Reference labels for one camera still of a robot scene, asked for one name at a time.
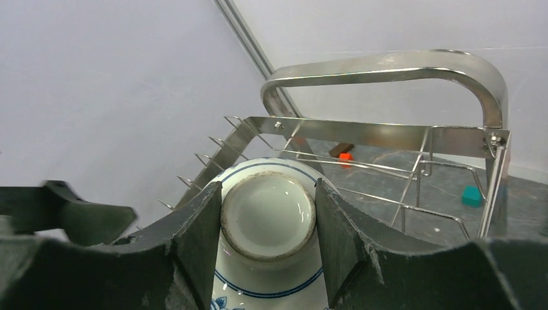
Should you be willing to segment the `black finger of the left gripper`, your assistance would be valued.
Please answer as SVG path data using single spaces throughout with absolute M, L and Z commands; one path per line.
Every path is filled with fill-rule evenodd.
M 1 187 L 1 229 L 34 234 L 61 229 L 78 245 L 111 243 L 138 218 L 131 207 L 80 198 L 65 181 L 37 187 Z

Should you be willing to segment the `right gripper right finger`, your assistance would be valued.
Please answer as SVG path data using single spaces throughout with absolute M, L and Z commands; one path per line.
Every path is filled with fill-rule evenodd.
M 481 238 L 444 247 L 363 213 L 315 185 L 331 309 L 546 309 L 547 242 Z

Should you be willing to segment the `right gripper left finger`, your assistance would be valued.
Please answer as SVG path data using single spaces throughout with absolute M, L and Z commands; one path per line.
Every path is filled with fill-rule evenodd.
M 1 229 L 2 309 L 209 309 L 222 184 L 144 229 L 84 246 Z

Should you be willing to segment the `white blue floral bowl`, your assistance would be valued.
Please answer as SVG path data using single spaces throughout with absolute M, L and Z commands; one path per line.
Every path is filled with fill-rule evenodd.
M 282 158 L 243 161 L 222 184 L 211 309 L 327 309 L 316 230 L 317 170 Z

